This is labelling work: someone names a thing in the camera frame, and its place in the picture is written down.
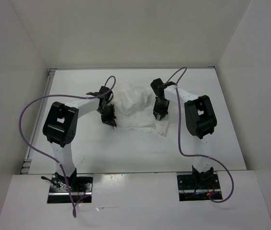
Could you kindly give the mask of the white skirt cloth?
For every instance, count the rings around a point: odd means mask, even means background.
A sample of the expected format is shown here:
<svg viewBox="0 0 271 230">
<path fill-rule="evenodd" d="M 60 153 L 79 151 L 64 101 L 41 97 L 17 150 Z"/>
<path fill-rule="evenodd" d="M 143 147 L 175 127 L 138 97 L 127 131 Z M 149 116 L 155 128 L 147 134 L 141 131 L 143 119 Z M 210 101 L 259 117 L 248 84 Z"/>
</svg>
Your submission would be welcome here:
<svg viewBox="0 0 271 230">
<path fill-rule="evenodd" d="M 116 123 L 119 128 L 165 136 L 169 118 L 156 120 L 153 115 L 155 94 L 152 89 L 119 81 L 113 88 Z"/>
</svg>

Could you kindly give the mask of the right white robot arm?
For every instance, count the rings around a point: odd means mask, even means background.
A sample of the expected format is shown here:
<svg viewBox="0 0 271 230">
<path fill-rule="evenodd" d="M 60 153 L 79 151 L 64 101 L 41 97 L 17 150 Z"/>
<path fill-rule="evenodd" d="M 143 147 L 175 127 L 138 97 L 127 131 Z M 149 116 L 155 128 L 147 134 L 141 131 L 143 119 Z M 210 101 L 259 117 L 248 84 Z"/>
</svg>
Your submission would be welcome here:
<svg viewBox="0 0 271 230">
<path fill-rule="evenodd" d="M 168 115 L 171 102 L 178 105 L 178 150 L 184 157 L 194 157 L 192 165 L 192 183 L 195 188 L 203 188 L 213 177 L 214 169 L 206 163 L 212 160 L 210 149 L 210 136 L 217 125 L 216 115 L 209 96 L 197 96 L 177 87 L 170 81 L 162 82 L 156 79 L 151 83 L 151 88 L 156 96 L 153 115 L 156 120 L 162 120 Z M 194 145 L 198 148 L 194 154 L 182 152 L 181 125 L 182 113 L 188 132 L 195 138 Z"/>
</svg>

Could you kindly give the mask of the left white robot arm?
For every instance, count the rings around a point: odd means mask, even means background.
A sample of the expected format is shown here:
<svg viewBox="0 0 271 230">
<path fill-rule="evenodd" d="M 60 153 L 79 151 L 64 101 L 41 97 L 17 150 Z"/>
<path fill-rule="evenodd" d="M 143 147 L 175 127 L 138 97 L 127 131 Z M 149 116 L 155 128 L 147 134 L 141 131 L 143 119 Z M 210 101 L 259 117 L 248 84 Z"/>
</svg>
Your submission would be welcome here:
<svg viewBox="0 0 271 230">
<path fill-rule="evenodd" d="M 80 186 L 73 163 L 71 142 L 75 138 L 78 119 L 97 111 L 105 125 L 116 127 L 115 108 L 111 103 L 113 92 L 102 86 L 99 92 L 89 92 L 88 98 L 71 103 L 54 102 L 43 126 L 43 134 L 50 143 L 56 163 L 56 180 L 64 190 L 70 192 Z"/>
</svg>

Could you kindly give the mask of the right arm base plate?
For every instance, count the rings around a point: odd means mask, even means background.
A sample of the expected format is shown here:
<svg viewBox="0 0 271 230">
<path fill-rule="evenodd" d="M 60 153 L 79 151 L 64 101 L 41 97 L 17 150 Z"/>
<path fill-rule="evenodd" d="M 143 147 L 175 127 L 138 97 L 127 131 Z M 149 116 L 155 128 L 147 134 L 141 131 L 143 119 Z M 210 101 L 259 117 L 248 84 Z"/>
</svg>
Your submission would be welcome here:
<svg viewBox="0 0 271 230">
<path fill-rule="evenodd" d="M 180 202 L 209 200 L 210 195 L 214 200 L 223 199 L 217 174 L 201 185 L 195 184 L 190 173 L 177 174 L 177 186 Z"/>
</svg>

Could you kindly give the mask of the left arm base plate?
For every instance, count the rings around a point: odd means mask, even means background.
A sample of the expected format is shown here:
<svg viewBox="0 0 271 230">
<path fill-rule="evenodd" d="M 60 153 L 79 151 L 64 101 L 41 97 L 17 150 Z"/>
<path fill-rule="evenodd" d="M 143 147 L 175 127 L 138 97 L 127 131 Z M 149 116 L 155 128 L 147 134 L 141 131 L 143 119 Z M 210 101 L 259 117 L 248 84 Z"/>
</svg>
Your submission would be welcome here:
<svg viewBox="0 0 271 230">
<path fill-rule="evenodd" d="M 78 182 L 71 188 L 71 196 L 76 203 L 91 203 L 93 189 L 93 176 L 89 174 L 79 174 Z M 48 204 L 66 204 L 71 203 L 67 187 L 63 182 L 59 182 L 55 175 L 52 175 L 48 198 Z"/>
</svg>

